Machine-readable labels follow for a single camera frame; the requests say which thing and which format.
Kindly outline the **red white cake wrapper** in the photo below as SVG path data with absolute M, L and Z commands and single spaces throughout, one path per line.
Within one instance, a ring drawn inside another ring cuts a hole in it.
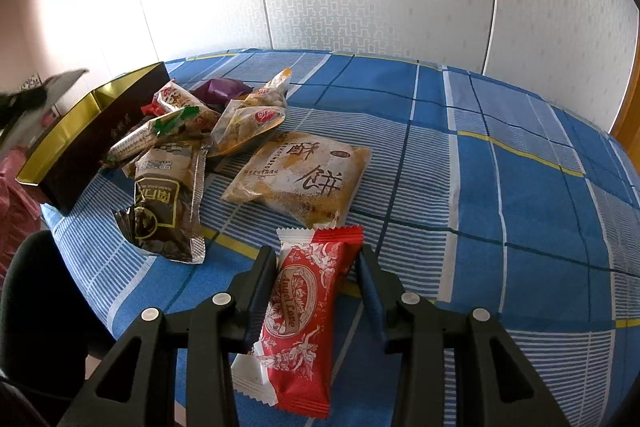
M 258 340 L 232 362 L 233 388 L 270 407 L 326 419 L 335 300 L 363 244 L 363 229 L 279 229 L 277 236 L 277 280 Z

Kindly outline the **green cracker packet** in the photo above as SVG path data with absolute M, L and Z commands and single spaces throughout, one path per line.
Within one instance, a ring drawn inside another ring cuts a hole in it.
M 170 136 L 192 131 L 196 128 L 198 116 L 200 116 L 198 106 L 186 106 L 152 118 L 116 142 L 108 150 L 104 165 L 118 165 L 132 156 L 149 150 Z

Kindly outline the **purple snack packet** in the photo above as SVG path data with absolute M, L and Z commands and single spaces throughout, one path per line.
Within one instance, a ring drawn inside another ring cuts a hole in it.
M 237 98 L 245 98 L 253 89 L 244 82 L 228 78 L 210 78 L 201 86 L 191 90 L 207 107 L 224 110 L 228 103 Z

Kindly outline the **black office chair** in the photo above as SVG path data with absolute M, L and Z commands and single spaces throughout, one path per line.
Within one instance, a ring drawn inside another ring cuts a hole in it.
M 28 236 L 1 296 L 1 424 L 55 426 L 85 384 L 86 358 L 115 340 L 81 294 L 50 231 Z

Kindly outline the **brown nut snack packet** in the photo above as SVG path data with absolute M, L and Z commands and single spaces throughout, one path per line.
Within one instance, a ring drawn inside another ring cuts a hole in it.
M 206 256 L 200 206 L 210 140 L 188 136 L 154 146 L 134 162 L 134 202 L 116 210 L 122 237 L 145 254 L 186 265 Z

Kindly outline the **blue plaid bed sheet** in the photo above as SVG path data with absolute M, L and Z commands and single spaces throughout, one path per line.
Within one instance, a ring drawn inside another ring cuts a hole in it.
M 439 65 L 363 55 L 247 50 L 166 63 L 186 89 L 205 78 L 262 87 L 292 68 L 283 130 L 369 147 L 346 223 L 383 269 L 457 312 L 486 308 L 532 361 L 572 426 L 612 421 L 639 375 L 639 176 L 600 129 L 540 96 Z M 202 265 L 146 257 L 112 211 L 122 172 L 97 174 L 63 217 L 43 205 L 70 275 L 119 336 L 148 306 L 190 309 L 227 288 L 295 220 L 221 195 L 250 155 L 207 179 Z M 383 355 L 354 295 L 337 299 L 327 421 L 236 395 L 241 426 L 389 426 L 399 357 Z

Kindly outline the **red quilted bed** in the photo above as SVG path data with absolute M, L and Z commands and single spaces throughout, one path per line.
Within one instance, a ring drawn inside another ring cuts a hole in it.
M 10 150 L 1 161 L 0 176 L 0 274 L 1 282 L 17 248 L 30 234 L 41 227 L 40 204 L 15 177 L 26 161 L 26 150 L 17 147 Z

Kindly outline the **gold lined dark gift box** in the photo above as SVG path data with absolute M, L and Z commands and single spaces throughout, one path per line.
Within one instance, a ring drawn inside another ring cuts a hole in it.
M 159 62 L 93 89 L 29 149 L 16 181 L 40 204 L 68 215 L 108 150 L 142 121 L 141 107 L 168 81 Z

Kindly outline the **beige pastry packet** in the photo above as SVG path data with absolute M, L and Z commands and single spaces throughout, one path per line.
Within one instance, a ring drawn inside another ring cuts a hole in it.
M 366 146 L 278 132 L 250 156 L 221 199 L 260 202 L 307 229 L 341 227 L 370 159 Z

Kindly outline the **red flat snack packet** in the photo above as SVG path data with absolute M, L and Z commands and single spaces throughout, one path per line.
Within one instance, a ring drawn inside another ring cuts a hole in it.
M 153 100 L 150 104 L 141 107 L 141 113 L 144 117 L 156 118 L 166 115 L 167 110 Z

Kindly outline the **orange edged clear snack bag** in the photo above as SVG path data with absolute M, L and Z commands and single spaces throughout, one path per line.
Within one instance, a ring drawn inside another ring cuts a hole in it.
M 250 148 L 262 136 L 283 124 L 286 108 L 282 106 L 251 106 L 243 101 L 231 101 L 217 120 L 210 134 L 210 157 L 230 156 Z

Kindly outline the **red white biscuit packet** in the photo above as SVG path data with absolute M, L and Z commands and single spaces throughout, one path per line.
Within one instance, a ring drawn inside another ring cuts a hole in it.
M 195 124 L 205 131 L 212 131 L 220 117 L 216 110 L 209 108 L 197 96 L 179 86 L 174 80 L 169 80 L 163 88 L 156 91 L 153 101 L 166 112 L 196 107 L 198 113 L 195 115 Z

